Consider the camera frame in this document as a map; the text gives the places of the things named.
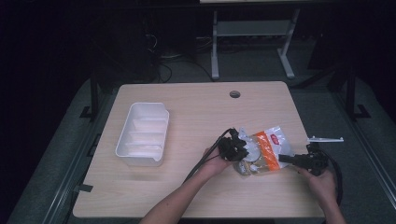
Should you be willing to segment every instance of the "orange label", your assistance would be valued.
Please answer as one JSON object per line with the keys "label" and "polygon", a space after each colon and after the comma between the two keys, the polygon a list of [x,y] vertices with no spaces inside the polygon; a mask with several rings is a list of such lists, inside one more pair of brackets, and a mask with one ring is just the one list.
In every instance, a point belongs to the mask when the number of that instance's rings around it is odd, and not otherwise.
{"label": "orange label", "polygon": [[267,134],[265,134],[265,132],[260,132],[256,133],[255,135],[259,139],[262,156],[265,158],[265,161],[267,162],[270,171],[279,170],[279,163],[277,163],[276,156],[272,149],[271,142],[267,137]]}

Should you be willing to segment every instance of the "plastic bag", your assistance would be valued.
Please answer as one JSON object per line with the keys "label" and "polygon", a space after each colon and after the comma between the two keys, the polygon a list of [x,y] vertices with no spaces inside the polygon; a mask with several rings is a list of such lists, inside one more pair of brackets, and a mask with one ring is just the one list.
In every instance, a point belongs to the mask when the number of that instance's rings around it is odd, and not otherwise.
{"label": "plastic bag", "polygon": [[279,126],[251,136],[248,136],[241,128],[238,137],[247,142],[245,149],[249,152],[244,159],[233,165],[240,175],[256,175],[279,170],[287,166],[288,163],[280,162],[278,155],[294,155]]}

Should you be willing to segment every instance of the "white plastic tray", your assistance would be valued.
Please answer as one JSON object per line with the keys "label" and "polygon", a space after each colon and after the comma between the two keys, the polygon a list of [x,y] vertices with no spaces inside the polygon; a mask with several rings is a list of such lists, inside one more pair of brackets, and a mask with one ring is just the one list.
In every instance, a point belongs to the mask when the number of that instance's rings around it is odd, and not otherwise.
{"label": "white plastic tray", "polygon": [[168,122],[169,112],[162,103],[134,103],[122,129],[116,155],[128,165],[161,165]]}

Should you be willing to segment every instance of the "dark background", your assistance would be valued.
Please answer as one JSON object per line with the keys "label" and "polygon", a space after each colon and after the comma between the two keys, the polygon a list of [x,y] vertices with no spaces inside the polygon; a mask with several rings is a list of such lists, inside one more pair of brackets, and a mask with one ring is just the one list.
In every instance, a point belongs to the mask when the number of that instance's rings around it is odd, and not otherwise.
{"label": "dark background", "polygon": [[[207,10],[76,10],[86,6],[93,4],[0,0],[0,222],[12,212],[83,82],[95,76],[104,91],[123,83],[149,83],[157,76],[161,48],[178,48],[193,57],[194,38],[211,36],[212,14]],[[395,8],[390,0],[304,8],[294,36],[318,41],[314,68],[351,61],[394,120]],[[276,17],[286,13],[270,11]],[[268,15],[245,12],[231,8],[222,15]],[[147,51],[148,33],[160,40],[156,54]]]}

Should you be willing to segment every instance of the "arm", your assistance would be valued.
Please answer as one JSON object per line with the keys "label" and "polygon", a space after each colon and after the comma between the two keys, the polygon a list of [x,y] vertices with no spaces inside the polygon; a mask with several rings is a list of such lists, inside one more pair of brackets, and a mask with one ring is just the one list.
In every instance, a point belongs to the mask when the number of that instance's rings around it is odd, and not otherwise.
{"label": "arm", "polygon": [[307,179],[309,188],[317,197],[319,206],[324,212],[326,223],[347,223],[336,201],[335,181],[332,172],[326,169],[323,174],[314,176],[304,168],[296,167],[296,169]]}
{"label": "arm", "polygon": [[[217,155],[219,150],[215,149],[208,158]],[[177,223],[201,187],[230,164],[232,163],[220,157],[207,161],[195,175],[151,208],[140,223]]]}

